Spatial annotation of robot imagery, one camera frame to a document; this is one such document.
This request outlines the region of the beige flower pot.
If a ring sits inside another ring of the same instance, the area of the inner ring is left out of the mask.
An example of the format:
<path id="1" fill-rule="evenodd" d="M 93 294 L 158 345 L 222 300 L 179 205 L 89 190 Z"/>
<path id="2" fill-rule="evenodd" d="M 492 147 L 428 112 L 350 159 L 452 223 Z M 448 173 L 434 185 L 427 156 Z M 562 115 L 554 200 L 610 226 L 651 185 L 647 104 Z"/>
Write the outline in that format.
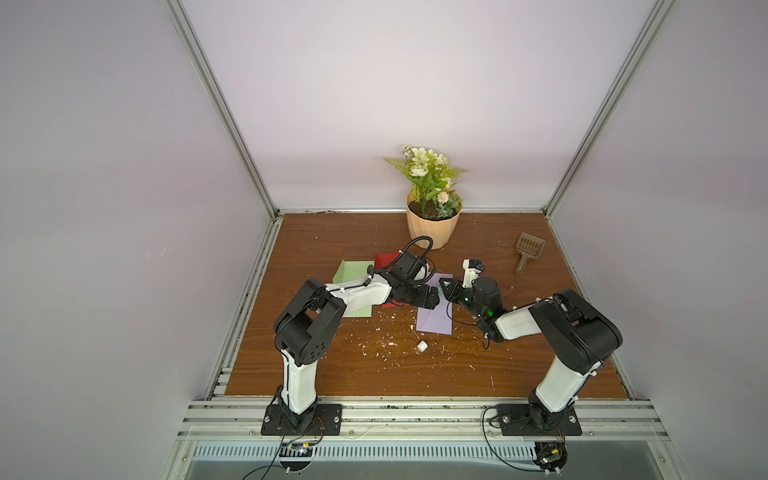
<path id="1" fill-rule="evenodd" d="M 408 193 L 407 202 L 406 219 L 411 238 L 416 239 L 417 237 L 428 236 L 433 240 L 432 249 L 440 249 L 444 247 L 450 240 L 458 224 L 461 208 L 458 208 L 457 213 L 451 218 L 444 220 L 428 220 L 419 217 L 411 209 L 411 205 L 415 204 L 415 200 L 411 193 Z"/>

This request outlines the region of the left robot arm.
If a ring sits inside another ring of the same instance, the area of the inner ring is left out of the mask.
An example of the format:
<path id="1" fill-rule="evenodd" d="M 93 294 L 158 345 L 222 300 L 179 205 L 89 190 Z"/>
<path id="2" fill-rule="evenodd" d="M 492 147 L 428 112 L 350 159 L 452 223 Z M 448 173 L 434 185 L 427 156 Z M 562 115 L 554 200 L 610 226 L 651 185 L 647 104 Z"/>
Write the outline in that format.
<path id="1" fill-rule="evenodd" d="M 295 424 L 312 416 L 317 404 L 317 362 L 328 351 L 341 320 L 348 312 L 384 305 L 405 304 L 433 309 L 438 289 L 428 281 L 434 275 L 428 256 L 405 250 L 381 268 L 344 283 L 307 280 L 274 324 L 275 346 L 283 357 L 283 384 L 279 405 Z"/>

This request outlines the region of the brown plastic scoop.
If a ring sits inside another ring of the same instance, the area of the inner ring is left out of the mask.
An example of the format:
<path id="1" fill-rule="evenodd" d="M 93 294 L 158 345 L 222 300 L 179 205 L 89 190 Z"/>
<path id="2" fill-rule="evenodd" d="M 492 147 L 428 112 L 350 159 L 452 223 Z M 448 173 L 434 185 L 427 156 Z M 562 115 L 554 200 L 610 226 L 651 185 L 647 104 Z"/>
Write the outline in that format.
<path id="1" fill-rule="evenodd" d="M 516 244 L 516 251 L 520 254 L 516 273 L 522 274 L 529 260 L 538 259 L 543 251 L 546 242 L 544 239 L 532 234 L 522 232 Z"/>

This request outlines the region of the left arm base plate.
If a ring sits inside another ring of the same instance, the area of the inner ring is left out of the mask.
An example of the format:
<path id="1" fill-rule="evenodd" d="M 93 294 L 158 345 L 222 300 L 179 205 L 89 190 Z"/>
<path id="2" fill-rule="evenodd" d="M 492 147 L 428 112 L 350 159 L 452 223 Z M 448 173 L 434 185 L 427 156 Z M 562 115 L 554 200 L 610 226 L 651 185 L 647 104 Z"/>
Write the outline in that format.
<path id="1" fill-rule="evenodd" d="M 260 434 L 280 437 L 338 436 L 342 412 L 341 404 L 315 404 L 301 414 L 292 412 L 287 406 L 272 404 L 266 409 Z"/>

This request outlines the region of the red envelope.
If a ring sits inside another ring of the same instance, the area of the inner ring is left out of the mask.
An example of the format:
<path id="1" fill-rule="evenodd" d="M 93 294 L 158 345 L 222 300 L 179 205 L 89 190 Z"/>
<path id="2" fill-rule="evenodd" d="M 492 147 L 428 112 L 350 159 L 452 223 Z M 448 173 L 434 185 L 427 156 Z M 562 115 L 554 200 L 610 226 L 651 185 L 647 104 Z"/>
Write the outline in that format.
<path id="1" fill-rule="evenodd" d="M 381 276 L 381 271 L 392 262 L 394 262 L 397 258 L 398 253 L 377 254 L 374 260 L 374 270 L 376 274 Z M 400 303 L 393 299 L 391 293 L 387 297 L 387 302 L 380 305 L 381 308 L 396 308 L 400 306 Z"/>

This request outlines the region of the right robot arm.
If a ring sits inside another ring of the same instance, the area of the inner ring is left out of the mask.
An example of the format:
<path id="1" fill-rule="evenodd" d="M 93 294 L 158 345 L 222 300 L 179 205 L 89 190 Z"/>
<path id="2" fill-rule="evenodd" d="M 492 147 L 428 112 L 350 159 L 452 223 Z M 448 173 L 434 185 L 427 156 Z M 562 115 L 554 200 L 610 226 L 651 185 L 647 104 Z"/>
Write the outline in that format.
<path id="1" fill-rule="evenodd" d="M 507 311 L 490 278 L 468 285 L 442 280 L 440 285 L 448 301 L 471 314 L 488 341 L 503 343 L 538 334 L 547 340 L 554 360 L 529 397 L 529 417 L 539 429 L 573 405 L 587 378 L 623 343 L 619 329 L 570 288 Z"/>

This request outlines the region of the green envelope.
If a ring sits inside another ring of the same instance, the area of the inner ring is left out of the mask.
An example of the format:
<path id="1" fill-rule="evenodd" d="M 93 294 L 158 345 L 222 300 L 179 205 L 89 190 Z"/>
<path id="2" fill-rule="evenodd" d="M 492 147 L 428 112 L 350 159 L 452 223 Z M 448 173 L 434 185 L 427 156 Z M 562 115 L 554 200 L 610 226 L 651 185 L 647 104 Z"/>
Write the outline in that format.
<path id="1" fill-rule="evenodd" d="M 361 279 L 367 275 L 369 266 L 373 266 L 373 261 L 350 261 L 342 260 L 332 282 L 334 284 L 342 284 L 348 282 L 360 283 Z M 372 317 L 371 306 L 361 308 L 356 311 L 350 311 L 347 309 L 344 313 L 344 318 L 371 318 Z"/>

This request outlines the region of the purple envelope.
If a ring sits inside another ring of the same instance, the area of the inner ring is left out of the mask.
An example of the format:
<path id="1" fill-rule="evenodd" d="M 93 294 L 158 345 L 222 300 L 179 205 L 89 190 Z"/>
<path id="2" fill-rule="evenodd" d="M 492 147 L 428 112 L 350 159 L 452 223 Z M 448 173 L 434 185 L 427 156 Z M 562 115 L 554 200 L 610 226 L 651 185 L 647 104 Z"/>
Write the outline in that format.
<path id="1" fill-rule="evenodd" d="M 442 291 L 440 281 L 453 279 L 452 274 L 435 273 L 427 282 L 431 287 L 438 289 L 439 303 L 434 309 L 419 308 L 417 311 L 416 330 L 423 333 L 435 333 L 451 335 L 453 331 L 452 303 L 448 301 Z"/>

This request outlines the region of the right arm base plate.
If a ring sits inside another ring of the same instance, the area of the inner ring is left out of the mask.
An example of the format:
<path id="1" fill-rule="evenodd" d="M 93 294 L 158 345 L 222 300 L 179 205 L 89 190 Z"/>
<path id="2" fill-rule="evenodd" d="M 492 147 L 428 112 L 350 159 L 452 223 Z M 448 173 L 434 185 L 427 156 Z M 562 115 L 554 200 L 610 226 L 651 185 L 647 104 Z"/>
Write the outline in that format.
<path id="1" fill-rule="evenodd" d="M 538 404 L 498 404 L 503 436 L 578 437 L 583 434 L 573 405 L 552 413 Z"/>

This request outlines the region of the artificial flower plant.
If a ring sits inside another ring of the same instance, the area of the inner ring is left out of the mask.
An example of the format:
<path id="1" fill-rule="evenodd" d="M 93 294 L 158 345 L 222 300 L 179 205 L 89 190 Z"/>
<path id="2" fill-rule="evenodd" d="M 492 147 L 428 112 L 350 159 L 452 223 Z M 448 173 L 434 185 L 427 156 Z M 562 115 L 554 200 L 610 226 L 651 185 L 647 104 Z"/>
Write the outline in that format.
<path id="1" fill-rule="evenodd" d="M 432 149 L 405 145 L 401 153 L 401 159 L 385 158 L 384 161 L 410 182 L 409 209 L 431 221 L 458 215 L 463 201 L 455 185 L 467 170 L 454 167 L 445 154 Z"/>

